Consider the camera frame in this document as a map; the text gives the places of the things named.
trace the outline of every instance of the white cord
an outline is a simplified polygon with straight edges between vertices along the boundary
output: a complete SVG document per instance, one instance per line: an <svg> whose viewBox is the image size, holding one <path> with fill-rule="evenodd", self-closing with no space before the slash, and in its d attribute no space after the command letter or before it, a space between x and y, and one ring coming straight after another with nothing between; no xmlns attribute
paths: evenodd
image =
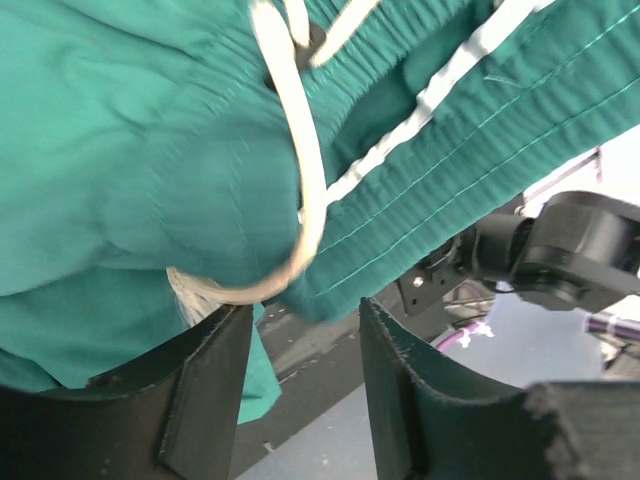
<svg viewBox="0 0 640 480"><path fill-rule="evenodd" d="M331 59L351 38L380 0L351 0L327 32L323 46L311 60L314 67ZM167 269L169 282L182 303L189 323L202 317L207 305L259 303L284 291L311 264L322 239L327 216L327 187L320 143L302 80L294 61L294 43L308 46L309 18L304 0L285 0L289 28L268 0L250 6L253 30L289 124L302 190L301 231L287 262L255 285L223 288L210 279Z"/></svg>

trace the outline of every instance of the teal garment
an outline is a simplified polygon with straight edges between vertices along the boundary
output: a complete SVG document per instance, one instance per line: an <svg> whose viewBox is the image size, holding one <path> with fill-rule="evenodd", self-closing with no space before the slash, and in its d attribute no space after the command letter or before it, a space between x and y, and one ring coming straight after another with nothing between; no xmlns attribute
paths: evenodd
<svg viewBox="0 0 640 480"><path fill-rule="evenodd" d="M306 3L328 27L346 0ZM339 319L640 123L639 10L556 0L530 15L329 206L317 258L278 300ZM382 0L303 74L329 184L411 114L492 14L490 0ZM0 31L0 349L25 371L79 385L175 335L165 267L237 286L288 257L298 172L246 1L0 0ZM33 388L48 388L41 373Z"/></svg>

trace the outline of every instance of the beige cord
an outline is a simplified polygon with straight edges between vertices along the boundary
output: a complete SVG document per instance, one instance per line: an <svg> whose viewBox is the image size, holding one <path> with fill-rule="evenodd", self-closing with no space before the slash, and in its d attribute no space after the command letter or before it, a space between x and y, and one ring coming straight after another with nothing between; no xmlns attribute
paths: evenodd
<svg viewBox="0 0 640 480"><path fill-rule="evenodd" d="M311 60L314 67L329 61L351 38L380 0L351 0L327 32ZM289 28L269 0L250 6L253 30L284 110L300 169L302 223L289 260L266 278L246 288L223 288L211 279L187 275L175 268L167 276L189 323L206 316L216 304L259 303L284 291L311 264L322 239L327 216L327 187L320 144L300 74L294 61L294 41L309 45L309 18L304 0L285 0Z"/></svg>

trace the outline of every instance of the white drawstring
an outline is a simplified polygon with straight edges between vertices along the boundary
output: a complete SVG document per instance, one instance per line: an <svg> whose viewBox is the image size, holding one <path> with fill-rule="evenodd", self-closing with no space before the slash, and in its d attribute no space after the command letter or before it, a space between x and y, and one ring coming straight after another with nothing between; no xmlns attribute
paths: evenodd
<svg viewBox="0 0 640 480"><path fill-rule="evenodd" d="M327 32L311 59L312 67L329 61L351 38L380 0L351 0ZM197 323L215 303L259 303L284 291L311 264L322 239L327 216L327 187L320 143L302 80L294 60L294 42L310 44L309 17L304 0L285 0L289 28L268 0L250 7L253 30L289 124L300 169L302 190L301 231L291 257L265 279L247 288L223 288L213 280L167 269L172 288L189 323Z"/></svg>

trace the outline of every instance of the drawstring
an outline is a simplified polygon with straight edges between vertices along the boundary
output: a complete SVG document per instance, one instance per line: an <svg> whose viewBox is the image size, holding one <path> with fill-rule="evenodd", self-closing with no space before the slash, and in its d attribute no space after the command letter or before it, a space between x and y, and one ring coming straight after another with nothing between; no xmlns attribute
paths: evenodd
<svg viewBox="0 0 640 480"><path fill-rule="evenodd" d="M327 32L309 65L328 62L349 41L380 0L351 0ZM302 191L300 235L287 262L247 288L223 288L213 280L197 278L175 268L167 269L172 288L190 323L206 316L212 303L245 305L268 300L284 291L313 261L327 217L327 187L320 142L311 109L295 63L295 47L311 43L310 21L304 0L284 0L289 27L269 0L250 7L253 31L289 124Z"/></svg>

